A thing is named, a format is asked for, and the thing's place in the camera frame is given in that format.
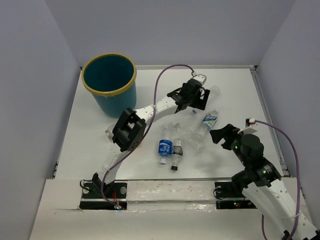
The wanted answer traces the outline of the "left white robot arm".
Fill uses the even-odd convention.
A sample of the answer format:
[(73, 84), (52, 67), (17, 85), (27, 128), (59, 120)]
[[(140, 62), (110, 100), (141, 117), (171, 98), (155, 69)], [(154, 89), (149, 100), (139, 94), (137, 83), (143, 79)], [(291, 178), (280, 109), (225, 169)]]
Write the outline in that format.
[(157, 103), (135, 110), (127, 108), (122, 112), (112, 129), (107, 159), (92, 177), (93, 191), (97, 196), (110, 202), (106, 196), (110, 194), (122, 161), (140, 145), (153, 122), (188, 107), (205, 109), (210, 94), (210, 90), (203, 88), (206, 81), (205, 75), (197, 74)]

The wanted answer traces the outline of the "green label plastic bottle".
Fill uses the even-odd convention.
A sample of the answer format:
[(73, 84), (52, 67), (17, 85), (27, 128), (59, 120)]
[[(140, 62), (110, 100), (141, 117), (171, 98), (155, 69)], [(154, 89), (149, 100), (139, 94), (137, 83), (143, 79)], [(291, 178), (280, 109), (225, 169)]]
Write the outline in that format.
[(218, 115), (219, 113), (216, 109), (207, 112), (197, 129), (194, 131), (194, 135), (197, 138), (204, 139), (216, 124)]

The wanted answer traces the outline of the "clear crushed plastic bottle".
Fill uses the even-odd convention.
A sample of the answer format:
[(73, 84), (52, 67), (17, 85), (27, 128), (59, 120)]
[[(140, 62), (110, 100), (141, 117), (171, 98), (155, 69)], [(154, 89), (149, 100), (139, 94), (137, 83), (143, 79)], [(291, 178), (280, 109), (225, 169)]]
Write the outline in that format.
[(181, 137), (196, 153), (201, 153), (204, 150), (203, 142), (196, 137), (196, 134), (186, 125), (175, 123), (173, 125), (177, 135)]

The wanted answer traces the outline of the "black label plastic bottle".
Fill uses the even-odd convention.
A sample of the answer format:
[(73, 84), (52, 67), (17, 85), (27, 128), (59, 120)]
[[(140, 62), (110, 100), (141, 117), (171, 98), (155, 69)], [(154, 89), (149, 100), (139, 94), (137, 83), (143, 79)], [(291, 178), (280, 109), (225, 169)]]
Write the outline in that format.
[(183, 146), (184, 146), (184, 138), (182, 136), (182, 130), (181, 125), (179, 123), (176, 123), (174, 125), (174, 139), (172, 142), (172, 151), (171, 151), (171, 167), (170, 169), (172, 171), (177, 171), (179, 168), (180, 163), (183, 160)]

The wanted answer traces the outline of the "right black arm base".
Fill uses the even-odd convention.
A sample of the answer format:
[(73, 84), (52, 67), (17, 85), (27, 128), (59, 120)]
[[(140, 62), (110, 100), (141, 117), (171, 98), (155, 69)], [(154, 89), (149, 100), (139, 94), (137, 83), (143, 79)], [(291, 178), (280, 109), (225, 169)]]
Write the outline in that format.
[(218, 180), (214, 182), (212, 191), (216, 199), (217, 210), (245, 210), (257, 207), (242, 193), (235, 190), (233, 183), (229, 180)]

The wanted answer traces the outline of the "blue label plastic bottle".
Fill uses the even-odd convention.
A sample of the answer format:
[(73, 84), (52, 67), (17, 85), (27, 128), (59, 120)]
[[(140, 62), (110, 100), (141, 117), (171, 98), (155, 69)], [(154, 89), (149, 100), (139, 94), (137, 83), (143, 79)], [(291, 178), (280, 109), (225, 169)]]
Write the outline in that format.
[(173, 147), (173, 137), (172, 137), (172, 125), (170, 123), (164, 123), (161, 126), (161, 133), (158, 142), (158, 156), (159, 163), (161, 165), (166, 165), (168, 159), (171, 156)]

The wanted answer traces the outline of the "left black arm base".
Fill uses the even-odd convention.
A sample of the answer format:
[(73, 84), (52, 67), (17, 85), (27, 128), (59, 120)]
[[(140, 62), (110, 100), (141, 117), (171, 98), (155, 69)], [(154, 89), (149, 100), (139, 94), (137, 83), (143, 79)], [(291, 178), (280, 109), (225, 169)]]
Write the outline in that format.
[(81, 198), (79, 208), (81, 210), (110, 210), (122, 211), (127, 209), (126, 182), (112, 182), (103, 186), (104, 197), (101, 195), (100, 183), (95, 185), (91, 180), (81, 180)]

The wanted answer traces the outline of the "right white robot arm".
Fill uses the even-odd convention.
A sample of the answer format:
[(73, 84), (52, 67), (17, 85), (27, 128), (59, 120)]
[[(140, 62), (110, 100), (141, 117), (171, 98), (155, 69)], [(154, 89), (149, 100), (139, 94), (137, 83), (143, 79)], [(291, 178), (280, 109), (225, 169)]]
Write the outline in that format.
[(248, 123), (241, 130), (232, 124), (210, 131), (213, 143), (233, 151), (244, 170), (231, 178), (235, 196), (249, 199), (283, 240), (318, 240), (320, 231), (301, 212), (301, 196), (294, 200), (277, 168), (264, 156), (264, 145)]

